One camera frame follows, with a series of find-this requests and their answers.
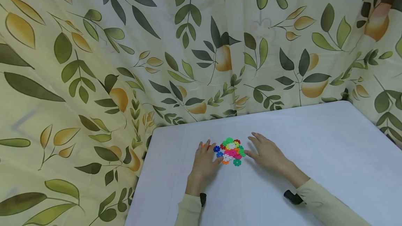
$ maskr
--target leaf-patterned fabric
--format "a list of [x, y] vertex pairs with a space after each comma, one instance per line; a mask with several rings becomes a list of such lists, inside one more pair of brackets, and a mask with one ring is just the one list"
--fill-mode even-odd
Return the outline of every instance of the leaf-patterned fabric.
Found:
[[0, 223], [124, 225], [158, 125], [344, 99], [402, 148], [401, 12], [402, 0], [0, 0]]

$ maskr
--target hand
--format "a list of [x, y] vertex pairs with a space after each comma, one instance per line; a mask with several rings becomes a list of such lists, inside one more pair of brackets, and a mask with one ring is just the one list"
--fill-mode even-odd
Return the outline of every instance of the hand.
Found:
[[274, 142], [268, 140], [262, 134], [251, 134], [255, 137], [249, 136], [248, 138], [256, 147], [258, 154], [249, 150], [244, 150], [244, 153], [253, 158], [259, 165], [283, 175], [296, 189], [310, 179], [309, 176], [285, 157]]
[[282, 151], [275, 145], [274, 142], [265, 138], [262, 134], [251, 133], [249, 140], [254, 144], [258, 154], [249, 150], [244, 150], [244, 153], [253, 158], [259, 165], [267, 170], [281, 173], [283, 169], [289, 165], [290, 161]]
[[195, 152], [193, 170], [187, 179], [186, 194], [199, 196], [201, 184], [206, 177], [214, 173], [219, 165], [224, 159], [223, 157], [217, 158], [212, 162], [214, 157], [214, 147], [216, 144], [210, 144], [210, 140], [202, 146], [202, 142], [198, 145], [198, 149]]

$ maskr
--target sleeve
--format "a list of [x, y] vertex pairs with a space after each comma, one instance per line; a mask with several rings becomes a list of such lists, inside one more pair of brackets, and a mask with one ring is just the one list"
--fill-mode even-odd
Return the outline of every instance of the sleeve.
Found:
[[362, 217], [313, 179], [297, 189], [309, 210], [326, 226], [370, 226]]
[[183, 200], [178, 204], [178, 215], [175, 226], [198, 226], [200, 213], [200, 197], [184, 194]]

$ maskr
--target table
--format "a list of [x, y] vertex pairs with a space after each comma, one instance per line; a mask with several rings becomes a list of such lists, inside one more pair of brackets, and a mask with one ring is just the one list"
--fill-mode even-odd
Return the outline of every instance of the table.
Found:
[[[125, 226], [173, 226], [200, 141], [264, 134], [307, 175], [373, 226], [401, 225], [402, 152], [346, 101], [156, 128]], [[291, 184], [255, 165], [221, 165], [200, 226], [322, 225], [283, 197]]]

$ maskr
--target pile of plastic blocks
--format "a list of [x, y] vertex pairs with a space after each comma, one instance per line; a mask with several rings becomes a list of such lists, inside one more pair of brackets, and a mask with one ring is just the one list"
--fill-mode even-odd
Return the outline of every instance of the pile of plastic blocks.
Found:
[[241, 165], [240, 159], [246, 156], [240, 141], [232, 138], [227, 138], [220, 146], [215, 146], [214, 152], [216, 152], [216, 157], [224, 157], [222, 162], [224, 165], [228, 165], [233, 160], [233, 165], [236, 167]]

